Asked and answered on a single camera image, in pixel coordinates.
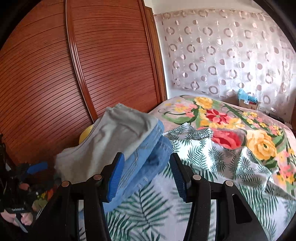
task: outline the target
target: red flower print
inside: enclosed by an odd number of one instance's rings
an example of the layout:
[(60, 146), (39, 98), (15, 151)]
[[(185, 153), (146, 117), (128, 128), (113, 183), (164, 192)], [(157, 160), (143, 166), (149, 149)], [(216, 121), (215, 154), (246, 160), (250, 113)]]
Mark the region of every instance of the red flower print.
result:
[(177, 108), (185, 108), (185, 107), (186, 107), (185, 105), (183, 105), (183, 104), (179, 104), (179, 103), (176, 103), (175, 106), (176, 106)]
[(256, 128), (260, 128), (260, 126), (257, 123), (254, 123), (253, 126), (255, 126)]
[(213, 129), (212, 141), (228, 149), (236, 149), (242, 145), (239, 136), (232, 131), (217, 131)]
[(192, 117), (194, 117), (194, 114), (193, 114), (193, 112), (187, 112), (186, 116), (192, 118)]
[(190, 105), (189, 105), (189, 108), (190, 108), (190, 109), (197, 109), (197, 106), (194, 105), (194, 104), (190, 104)]
[(279, 172), (282, 176), (286, 176), (286, 177), (293, 176), (295, 173), (295, 171), (293, 170), (290, 164), (288, 164), (287, 166), (280, 166)]
[(218, 123), (220, 125), (221, 122), (228, 124), (227, 119), (229, 119), (230, 117), (225, 113), (221, 113), (217, 110), (211, 109), (207, 110), (207, 118), (209, 119), (209, 121)]

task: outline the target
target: sheer curtain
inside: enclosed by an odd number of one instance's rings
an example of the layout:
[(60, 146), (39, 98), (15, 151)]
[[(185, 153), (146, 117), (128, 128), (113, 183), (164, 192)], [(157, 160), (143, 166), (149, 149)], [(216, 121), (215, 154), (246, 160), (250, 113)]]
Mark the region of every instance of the sheer curtain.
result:
[(169, 88), (222, 101), (243, 88), (290, 120), (295, 52), (266, 13), (190, 9), (155, 19)]

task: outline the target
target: yellow flower print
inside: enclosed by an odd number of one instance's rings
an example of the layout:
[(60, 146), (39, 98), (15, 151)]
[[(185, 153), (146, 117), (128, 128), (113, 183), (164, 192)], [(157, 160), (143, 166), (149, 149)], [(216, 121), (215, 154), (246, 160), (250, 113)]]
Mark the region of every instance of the yellow flower print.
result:
[(200, 126), (208, 126), (210, 123), (207, 120), (201, 120)]
[(287, 177), (287, 181), (288, 181), (290, 184), (293, 184), (293, 182), (295, 181), (295, 178), (294, 178), (293, 176)]
[(255, 112), (251, 112), (250, 115), (251, 115), (252, 117), (254, 117), (254, 118), (257, 117), (257, 113), (255, 113)]
[(214, 128), (214, 129), (217, 129), (217, 128), (222, 129), (222, 128), (225, 128), (225, 125), (222, 122), (221, 122), (221, 124), (218, 124), (216, 122), (210, 122), (209, 127)]
[(281, 165), (285, 165), (285, 166), (287, 165), (287, 162), (286, 162), (287, 159), (282, 151), (276, 155), (276, 158), (278, 159)]
[(226, 125), (227, 129), (244, 129), (244, 125), (242, 124), (242, 120), (239, 118), (231, 118), (228, 121), (228, 125)]
[(205, 114), (200, 114), (200, 119), (201, 126), (208, 126), (210, 124), (209, 119), (205, 116)]
[(182, 113), (182, 112), (184, 112), (184, 109), (183, 108), (179, 108), (179, 107), (175, 107), (174, 108), (174, 111), (176, 111), (178, 113)]
[(288, 149), (288, 153), (289, 153), (290, 155), (295, 155), (294, 150), (291, 149), (291, 148)]
[(262, 127), (264, 127), (264, 128), (267, 126), (267, 125), (266, 125), (265, 123), (263, 123), (263, 122), (260, 122), (259, 125), (262, 126)]
[(272, 127), (273, 127), (275, 130), (277, 130), (277, 131), (279, 130), (279, 127), (276, 126), (276, 125), (273, 125)]
[(182, 112), (185, 112), (186, 109), (188, 109), (188, 107), (183, 104), (175, 104), (174, 111), (178, 113), (182, 113)]
[(254, 121), (251, 120), (251, 119), (247, 119), (247, 122), (248, 122), (250, 125), (254, 124)]
[(276, 147), (264, 130), (247, 130), (247, 147), (259, 160), (275, 157)]
[(207, 111), (204, 110), (203, 108), (200, 108), (200, 109), (198, 110), (198, 112), (199, 112), (200, 114), (205, 114)]
[(286, 186), (286, 180), (280, 174), (276, 175), (274, 179), (276, 179), (275, 183), (279, 186)]
[(205, 98), (205, 97), (195, 97), (194, 101), (196, 102), (197, 105), (201, 106), (204, 109), (211, 109), (213, 100), (210, 98)]

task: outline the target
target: black clamp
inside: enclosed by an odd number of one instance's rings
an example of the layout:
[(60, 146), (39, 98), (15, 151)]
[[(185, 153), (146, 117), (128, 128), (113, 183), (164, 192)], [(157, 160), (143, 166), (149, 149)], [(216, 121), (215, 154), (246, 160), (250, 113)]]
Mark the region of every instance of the black clamp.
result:
[(207, 241), (211, 199), (217, 200), (215, 241), (268, 241), (255, 213), (232, 181), (207, 181), (183, 165), (177, 153), (171, 154), (170, 166), (180, 197), (192, 202), (183, 241)]
[(117, 153), (113, 162), (87, 181), (58, 187), (29, 232), (29, 241), (79, 241), (78, 201), (84, 200), (87, 241), (111, 241), (103, 202), (115, 196), (124, 167), (124, 156)]

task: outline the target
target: white wall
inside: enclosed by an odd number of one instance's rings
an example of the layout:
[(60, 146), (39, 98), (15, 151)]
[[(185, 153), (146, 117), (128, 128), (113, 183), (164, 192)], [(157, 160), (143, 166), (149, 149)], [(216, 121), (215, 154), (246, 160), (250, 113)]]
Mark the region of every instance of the white wall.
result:
[(146, 6), (152, 8), (154, 14), (193, 8), (220, 8), (262, 12), (260, 6), (252, 0), (144, 0), (144, 2)]
[(146, 7), (153, 8), (152, 0), (144, 0), (144, 4)]

